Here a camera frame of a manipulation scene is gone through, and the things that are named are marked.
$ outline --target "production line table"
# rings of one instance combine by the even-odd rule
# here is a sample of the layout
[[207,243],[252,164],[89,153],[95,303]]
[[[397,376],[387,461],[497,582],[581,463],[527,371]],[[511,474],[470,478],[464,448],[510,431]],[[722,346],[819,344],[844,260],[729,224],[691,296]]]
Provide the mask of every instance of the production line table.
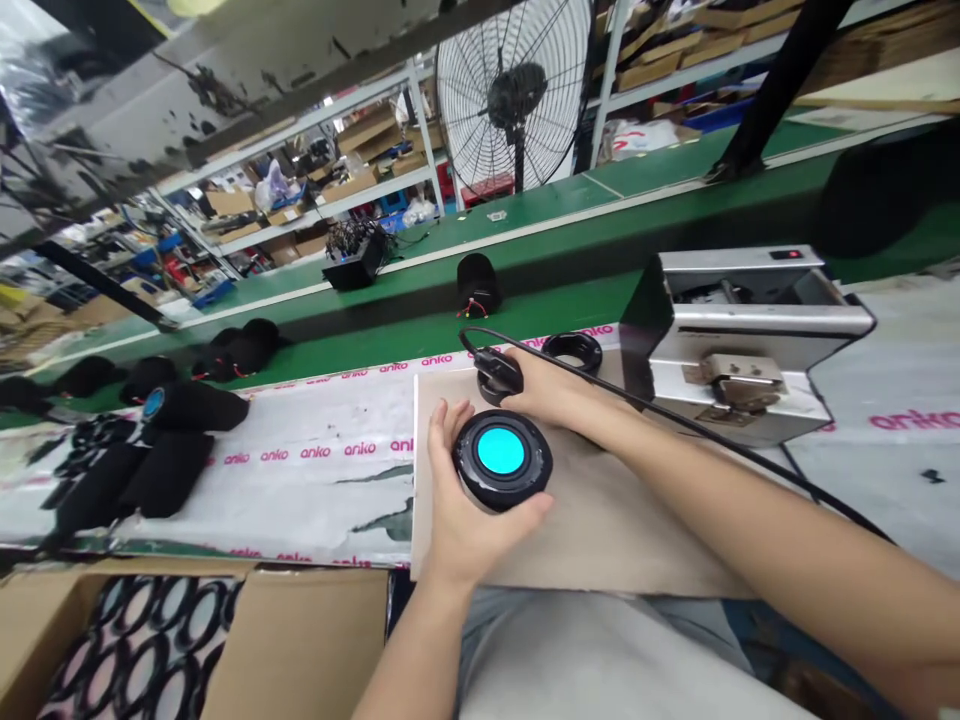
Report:
[[[768,147],[768,156],[831,141],[843,135],[823,128],[784,123]],[[211,309],[209,321],[187,327],[178,333],[155,334],[150,326],[132,318],[103,328],[85,338],[78,346],[71,347],[68,352],[77,354],[96,350],[115,362],[130,362],[157,353],[175,354],[205,342],[223,327],[240,325],[250,317],[260,316],[274,320],[281,327],[300,332],[304,337],[298,337],[296,344],[282,350],[266,371],[253,378],[237,380],[227,386],[231,389],[290,384],[297,379],[325,374],[350,375],[352,372],[363,372],[363,368],[373,368],[374,372],[379,373],[381,366],[389,367],[393,363],[404,362],[409,364],[411,359],[422,363],[432,356],[444,357],[459,350],[456,332],[460,321],[455,317],[455,302],[451,297],[449,307],[442,302],[437,303],[437,293],[440,292],[438,284],[446,287],[455,276],[458,247],[494,234],[511,232],[517,233],[518,237],[491,245],[484,252],[498,271],[508,276],[507,282],[511,287],[516,283],[526,283],[529,289],[508,293],[508,300],[501,312],[487,321],[490,327],[518,338],[576,328],[613,327],[636,286],[642,258],[640,255],[625,256],[618,259],[619,272],[600,268],[595,277],[590,277],[589,274],[577,275],[569,268],[571,262],[578,266],[583,264],[582,253],[589,254],[591,248],[609,247],[611,243],[623,250],[626,246],[616,245],[618,240],[637,236],[649,237],[655,246],[675,242],[677,237],[681,242],[695,243],[696,233],[710,232],[718,223],[724,227],[732,225],[736,232],[749,234],[750,227],[744,226],[745,218],[757,220],[760,229],[766,230],[761,222],[763,219],[751,215],[751,208],[764,208],[766,212],[763,214],[769,215],[771,203],[786,203],[785,206],[789,206],[797,198],[815,196],[837,153],[779,167],[736,185],[696,190],[586,219],[576,225],[557,222],[556,226],[531,235],[523,235],[524,229],[543,223],[549,225],[563,215],[601,208],[621,202],[624,198],[697,178],[718,157],[728,139],[729,132],[714,133],[698,143],[599,168],[589,174],[491,203],[470,215],[450,216],[439,225],[429,228],[428,237],[403,251],[405,261],[446,251],[448,254],[445,257],[384,274],[366,290],[348,294],[310,292],[309,288],[318,282],[318,273],[310,263],[304,263],[265,278],[241,283],[227,305],[221,304]],[[506,211],[507,217],[492,223],[487,213],[500,209]],[[832,263],[832,269],[842,280],[855,282],[919,270],[956,254],[949,228],[956,226],[958,209],[957,206],[950,206],[931,213],[910,236],[869,262],[835,262]],[[705,218],[710,218],[711,222],[704,223]],[[786,217],[781,225],[775,223],[774,231],[780,230],[780,233],[765,236],[762,238],[763,244],[797,240],[796,228],[790,232],[790,223],[795,220],[794,217]],[[777,219],[766,218],[763,221],[773,222]],[[412,228],[406,231],[406,238],[416,240],[423,232],[421,227]],[[757,238],[751,238],[751,242],[756,241]],[[564,258],[568,257],[573,260],[565,264]],[[538,263],[549,267],[551,272],[556,271],[556,276],[537,278],[526,270],[519,280],[510,279],[511,269]],[[279,293],[298,292],[303,294],[271,304],[271,299]],[[413,311],[404,316],[406,306],[401,305],[395,314],[384,314],[385,307],[401,302],[398,298],[415,297],[418,294],[423,295],[421,304],[425,303],[429,310],[423,310],[420,305],[411,305]],[[365,318],[370,316],[379,319],[366,327],[362,326]],[[51,368],[39,377],[49,380],[64,367],[66,365]],[[106,388],[87,400],[73,401],[71,406],[87,411],[117,409],[116,390],[115,386]],[[14,418],[13,422],[8,419],[7,426],[24,425],[27,422],[25,418],[19,421]],[[396,482],[407,482],[409,493],[412,494],[412,468],[409,467],[412,444],[408,452],[405,441],[402,433],[390,441],[391,444],[397,443],[399,456],[392,465],[377,472],[392,473],[387,478],[391,482],[398,478]],[[370,521],[380,522],[382,535],[396,543],[396,547],[392,548],[396,552],[383,553],[386,559],[382,564],[402,565],[404,547],[409,537],[408,513],[387,513],[371,517]],[[35,539],[23,537],[10,544],[29,545]],[[85,538],[77,547],[91,552],[106,552],[109,544],[104,538]],[[240,555],[245,550],[250,554],[261,552],[254,544],[248,545],[240,544],[228,550]],[[289,550],[268,553],[264,557],[316,561],[295,547]],[[162,532],[149,539],[128,540],[121,548],[114,548],[114,551],[185,555],[220,552],[198,542],[172,542],[165,539]],[[368,562],[364,552],[358,556],[347,548],[346,554],[335,560],[363,564]]]

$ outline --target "cardboard box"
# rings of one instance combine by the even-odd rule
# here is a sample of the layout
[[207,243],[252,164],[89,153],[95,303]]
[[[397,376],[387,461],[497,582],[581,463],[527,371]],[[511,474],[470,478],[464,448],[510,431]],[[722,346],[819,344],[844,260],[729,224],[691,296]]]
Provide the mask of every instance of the cardboard box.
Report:
[[793,27],[798,17],[800,17],[800,11],[794,10],[793,12],[776,17],[773,20],[767,20],[759,25],[753,25],[747,30],[747,34],[743,36],[743,44],[749,45],[750,43],[760,42],[761,40],[766,40],[768,37],[786,32]]
[[206,195],[217,215],[239,215],[257,209],[252,193],[240,188],[210,190]]
[[697,12],[693,21],[698,25],[721,30],[741,30],[781,15],[801,4],[803,0],[768,0],[742,12],[704,7]]
[[249,225],[244,225],[239,227],[236,230],[231,230],[230,232],[223,233],[222,235],[208,235],[212,242],[223,245],[224,243],[233,242],[234,240],[239,240],[242,237],[247,235],[252,235],[253,233],[260,230],[260,226],[257,223],[250,223]]
[[300,254],[300,257],[306,257],[307,255],[314,255],[318,252],[323,252],[327,249],[327,236],[322,235],[313,240],[305,240],[302,243],[297,243],[297,252]]
[[393,176],[400,177],[427,164],[427,156],[422,152],[411,152],[398,157],[393,162]]
[[0,717],[33,720],[98,593],[117,575],[245,581],[201,720],[347,720],[383,651],[387,572],[255,569],[239,560],[105,560],[0,588]]
[[380,133],[372,140],[368,140],[367,142],[363,143],[354,152],[360,156],[361,160],[370,162],[371,160],[383,155],[394,145],[399,145],[402,142],[403,133],[400,132],[400,128],[397,127],[396,123],[394,123],[392,128],[386,132]]
[[688,68],[692,65],[699,65],[707,60],[713,60],[721,55],[739,50],[740,46],[743,45],[743,36],[744,33],[734,33],[732,35],[708,33],[704,42],[684,55],[680,67]]
[[346,155],[396,126],[397,120],[393,114],[393,106],[390,103],[383,103],[337,135],[337,145],[340,146],[340,152]]
[[647,50],[647,52],[640,55],[640,62],[651,63],[667,55],[682,52],[683,50],[697,46],[701,40],[703,40],[703,30],[697,30],[696,32],[684,35],[682,38],[677,38],[672,42],[655,47],[653,50]]
[[267,222],[273,226],[286,225],[288,222],[293,222],[297,218],[302,217],[305,212],[306,210],[303,207],[303,203],[298,202],[294,205],[287,205],[287,207],[267,215]]
[[677,66],[680,64],[681,54],[682,53],[674,53],[661,60],[647,63],[646,65],[637,65],[622,73],[617,73],[617,91],[623,92],[624,90],[640,87],[641,85],[646,85],[648,82],[666,77],[677,69]]
[[[423,133],[420,128],[407,126],[407,139],[413,143],[414,152],[424,152]],[[440,130],[440,121],[432,120],[427,123],[427,134],[430,137],[430,147],[433,149],[443,147],[443,132]]]
[[323,189],[323,201],[325,203],[336,202],[337,200],[343,200],[345,197],[350,197],[361,190],[371,188],[377,184],[378,177],[379,172],[375,168],[368,168],[366,172],[345,182],[343,185],[328,185]]

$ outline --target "packaging material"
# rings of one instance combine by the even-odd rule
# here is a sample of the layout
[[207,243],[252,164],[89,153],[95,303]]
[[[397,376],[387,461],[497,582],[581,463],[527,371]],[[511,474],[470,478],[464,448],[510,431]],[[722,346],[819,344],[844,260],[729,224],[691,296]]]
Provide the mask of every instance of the packaging material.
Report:
[[[443,132],[440,129],[439,120],[431,120],[427,123],[427,135],[430,137],[430,147],[434,150],[443,147]],[[407,139],[413,143],[414,152],[424,152],[423,133],[419,127],[407,127]]]
[[14,574],[0,588],[0,717],[38,717],[54,673],[90,625],[99,593],[129,575],[244,583],[201,720],[346,720],[383,650],[383,571],[270,572],[245,561],[157,558]]
[[617,73],[617,90],[623,92],[666,77],[680,65],[680,57],[681,53],[674,53],[652,63],[637,65]]
[[302,243],[297,243],[297,252],[300,257],[306,257],[307,255],[314,255],[318,252],[323,252],[327,249],[327,236],[323,235],[314,240],[305,240]]
[[749,10],[739,12],[716,10],[708,5],[697,12],[694,22],[698,25],[721,30],[741,30],[774,18],[802,4],[803,0],[767,0]]
[[260,226],[257,223],[250,223],[249,225],[244,225],[243,227],[223,233],[222,235],[208,235],[207,238],[219,245],[223,245],[224,243],[239,240],[247,235],[252,235],[258,230],[260,230]]
[[280,208],[275,213],[267,215],[267,222],[274,226],[286,225],[288,222],[293,222],[297,218],[302,217],[305,212],[306,210],[302,203],[287,205],[285,208]]
[[406,175],[412,170],[422,168],[427,164],[427,156],[422,152],[413,151],[406,155],[401,155],[393,163],[393,176],[400,177]]
[[743,45],[743,38],[744,33],[707,33],[697,47],[684,53],[680,67],[688,68],[692,65],[699,65],[707,60],[713,60],[721,55],[739,50],[740,46]]
[[598,163],[617,162],[678,142],[675,126],[669,120],[637,123],[610,120],[604,125]]
[[364,172],[348,180],[342,185],[327,185],[323,189],[321,197],[325,203],[336,202],[343,198],[350,197],[354,193],[366,190],[377,184],[378,172],[374,168],[366,168]]
[[[407,133],[407,136],[414,140],[414,147],[416,147],[415,137],[409,132]],[[374,138],[371,138],[370,140],[367,140],[362,145],[359,145],[355,152],[364,162],[370,162],[371,160],[375,160],[383,155],[390,148],[399,145],[402,142],[403,134],[400,132],[400,128],[397,127],[396,123],[394,123],[394,125],[388,128],[386,131],[380,133]]]
[[337,135],[337,145],[340,146],[341,153],[349,153],[396,126],[393,106],[389,102],[381,103]]
[[[411,579],[430,543],[430,414],[440,398],[492,409],[477,389],[476,370],[416,379]],[[600,377],[620,384],[620,352],[604,353]],[[546,491],[556,503],[546,522],[484,579],[485,584],[693,597],[751,597],[752,592],[613,455],[579,435],[537,423],[553,454]]]
[[780,17],[775,17],[772,20],[753,25],[747,28],[747,32],[743,36],[743,44],[749,45],[750,43],[766,40],[768,37],[786,32],[793,27],[798,17],[800,17],[800,11],[794,10],[793,12],[784,13]]
[[253,204],[252,195],[237,187],[208,190],[205,194],[217,215],[239,215],[257,209]]

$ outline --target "cardboard sheet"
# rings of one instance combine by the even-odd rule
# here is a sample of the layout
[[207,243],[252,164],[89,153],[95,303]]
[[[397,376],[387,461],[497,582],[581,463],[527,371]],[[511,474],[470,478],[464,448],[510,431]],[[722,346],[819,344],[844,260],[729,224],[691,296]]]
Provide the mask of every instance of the cardboard sheet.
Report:
[[[622,383],[620,351],[604,353],[600,377]],[[468,397],[477,412],[492,409],[477,391],[476,371],[417,377],[411,577],[429,548],[432,473],[426,434],[440,398]],[[490,575],[490,585],[605,590],[691,597],[752,597],[751,591],[684,528],[613,455],[580,436],[537,423],[553,453],[547,492],[556,503],[543,527]]]

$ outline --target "metal machine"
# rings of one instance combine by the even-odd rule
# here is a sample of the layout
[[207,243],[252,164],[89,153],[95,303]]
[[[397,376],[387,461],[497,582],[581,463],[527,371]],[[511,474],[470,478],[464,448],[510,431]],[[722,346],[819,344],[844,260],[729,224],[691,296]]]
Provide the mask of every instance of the metal machine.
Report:
[[875,325],[809,246],[660,253],[621,320],[626,389],[777,445],[831,422],[810,369]]

